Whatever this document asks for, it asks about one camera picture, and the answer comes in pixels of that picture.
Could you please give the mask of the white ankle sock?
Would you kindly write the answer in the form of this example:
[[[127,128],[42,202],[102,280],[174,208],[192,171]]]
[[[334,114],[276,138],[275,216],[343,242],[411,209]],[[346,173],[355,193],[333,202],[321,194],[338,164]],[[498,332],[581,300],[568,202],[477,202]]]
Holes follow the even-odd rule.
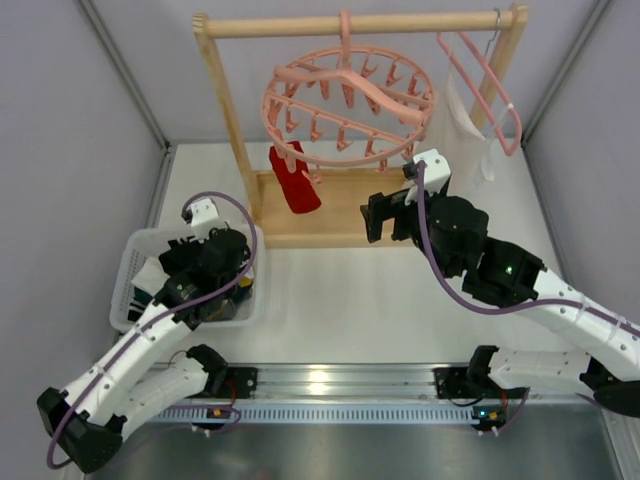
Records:
[[[133,277],[131,284],[155,296],[164,286],[169,276],[165,273],[158,258],[149,257],[145,260],[140,271]]]

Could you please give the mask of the pink round clip hanger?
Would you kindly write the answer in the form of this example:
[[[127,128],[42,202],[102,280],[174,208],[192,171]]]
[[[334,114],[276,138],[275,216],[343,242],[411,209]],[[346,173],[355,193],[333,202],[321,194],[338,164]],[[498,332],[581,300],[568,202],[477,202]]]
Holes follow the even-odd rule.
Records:
[[[338,45],[276,66],[263,94],[277,168],[312,183],[323,167],[384,172],[390,158],[409,159],[436,104],[422,67],[394,50],[355,43],[347,11],[339,25]]]

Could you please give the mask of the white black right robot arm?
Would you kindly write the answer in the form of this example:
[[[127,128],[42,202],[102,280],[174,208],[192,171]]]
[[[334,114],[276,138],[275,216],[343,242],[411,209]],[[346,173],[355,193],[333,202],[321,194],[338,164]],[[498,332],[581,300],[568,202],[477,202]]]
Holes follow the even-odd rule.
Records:
[[[449,296],[482,316],[515,315],[549,331],[556,349],[478,346],[466,370],[471,390],[532,388],[588,397],[614,413],[639,415],[639,329],[587,298],[524,248],[489,236],[488,215],[443,193],[376,193],[360,208],[366,237],[410,240]]]

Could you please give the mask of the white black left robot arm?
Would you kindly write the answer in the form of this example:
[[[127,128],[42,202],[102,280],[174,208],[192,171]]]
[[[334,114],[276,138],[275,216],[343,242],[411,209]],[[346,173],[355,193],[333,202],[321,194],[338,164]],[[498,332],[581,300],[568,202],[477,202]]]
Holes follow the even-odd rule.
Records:
[[[216,394],[225,383],[227,361],[204,344],[163,372],[148,377],[160,357],[219,319],[253,268],[261,245],[255,226],[246,231],[212,229],[202,238],[172,240],[164,281],[139,320],[94,365],[62,389],[47,388],[36,405],[51,437],[48,465],[61,448],[83,473],[94,473],[151,417],[187,397]]]

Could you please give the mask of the pink clothes hanger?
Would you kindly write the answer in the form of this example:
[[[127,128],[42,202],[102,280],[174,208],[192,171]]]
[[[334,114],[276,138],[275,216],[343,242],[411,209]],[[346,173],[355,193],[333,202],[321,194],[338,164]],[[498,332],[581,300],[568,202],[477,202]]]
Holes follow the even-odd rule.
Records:
[[[529,7],[525,4],[514,3],[507,10],[492,12],[458,12],[444,16],[439,25],[439,32],[456,32],[469,48],[484,71],[480,85],[475,85],[464,67],[452,54],[441,35],[437,41],[443,51],[449,56],[466,85],[475,97],[471,110],[471,120],[477,127],[482,127],[486,121],[491,123],[491,130],[499,141],[503,152],[511,156],[519,148],[522,136],[522,122],[518,111],[509,98],[502,81],[511,63],[520,39],[528,23]],[[494,31],[497,36],[489,43],[486,54],[480,53],[478,48],[468,37],[469,31]],[[492,105],[496,98],[500,98],[506,107],[506,116],[511,118],[515,127],[514,140],[509,142],[493,113]]]

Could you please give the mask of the wooden clothes rack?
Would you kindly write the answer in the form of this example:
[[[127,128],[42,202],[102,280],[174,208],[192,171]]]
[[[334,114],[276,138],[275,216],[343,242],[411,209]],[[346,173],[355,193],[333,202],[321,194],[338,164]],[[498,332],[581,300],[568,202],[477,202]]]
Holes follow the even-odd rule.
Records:
[[[350,15],[355,43],[365,34],[432,33],[442,37],[438,27],[450,13],[415,15]],[[365,244],[360,206],[375,192],[398,190],[403,183],[401,156],[388,161],[378,172],[373,165],[320,170],[321,180],[312,183],[322,205],[308,214],[289,209],[269,161],[272,140],[267,134],[266,166],[255,169],[246,149],[240,120],[234,107],[217,43],[221,39],[300,39],[336,36],[339,44],[339,15],[335,17],[292,17],[245,20],[212,20],[203,13],[192,18],[192,29],[209,78],[214,87],[229,135],[231,149],[249,202],[254,221],[272,248],[356,247]]]

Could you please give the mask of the black white striped sock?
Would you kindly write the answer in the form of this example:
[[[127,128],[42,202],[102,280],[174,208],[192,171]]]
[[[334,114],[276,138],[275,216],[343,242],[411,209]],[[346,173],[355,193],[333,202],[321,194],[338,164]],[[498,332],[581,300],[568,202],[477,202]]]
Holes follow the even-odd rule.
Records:
[[[132,323],[137,322],[151,300],[152,297],[146,292],[141,290],[134,290],[134,295],[129,303],[127,311],[127,320]]]

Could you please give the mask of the white plastic laundry basket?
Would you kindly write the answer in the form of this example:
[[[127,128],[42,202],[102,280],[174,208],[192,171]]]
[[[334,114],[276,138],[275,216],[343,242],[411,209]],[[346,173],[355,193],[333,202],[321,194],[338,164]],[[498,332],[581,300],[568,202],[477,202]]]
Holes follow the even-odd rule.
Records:
[[[208,323],[202,329],[217,329],[226,327],[242,327],[255,323],[263,316],[266,309],[267,266],[265,242],[262,230],[256,226],[257,249],[252,265],[254,285],[250,297],[238,306],[235,317],[232,320]],[[169,249],[169,242],[181,240],[191,235],[191,229],[187,225],[148,228],[135,231],[128,239],[124,248],[116,276],[115,286],[111,299],[109,321],[111,326],[120,331],[127,332],[135,323],[130,318],[132,312],[131,303],[134,301],[134,286],[131,281],[143,268],[149,257],[158,257]]]

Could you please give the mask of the white undershirt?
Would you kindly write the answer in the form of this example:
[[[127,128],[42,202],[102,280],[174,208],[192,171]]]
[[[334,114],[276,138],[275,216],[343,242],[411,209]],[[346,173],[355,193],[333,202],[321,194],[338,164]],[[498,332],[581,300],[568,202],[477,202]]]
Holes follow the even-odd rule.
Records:
[[[437,149],[451,169],[448,193],[484,208],[485,184],[494,179],[495,171],[489,159],[489,140],[472,122],[456,83],[459,72],[453,56],[459,45],[460,41],[451,35],[447,70],[436,83],[434,112],[425,138],[415,144],[414,153]]]

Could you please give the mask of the aluminium mounting rail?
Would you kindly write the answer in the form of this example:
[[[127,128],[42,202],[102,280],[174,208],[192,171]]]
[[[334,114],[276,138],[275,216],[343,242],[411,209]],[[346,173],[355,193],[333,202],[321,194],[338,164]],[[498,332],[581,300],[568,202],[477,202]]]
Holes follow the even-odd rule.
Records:
[[[523,387],[481,386],[462,366],[204,367],[183,358],[132,387],[108,379],[83,410],[124,437],[154,418],[195,423],[482,423],[523,401]]]

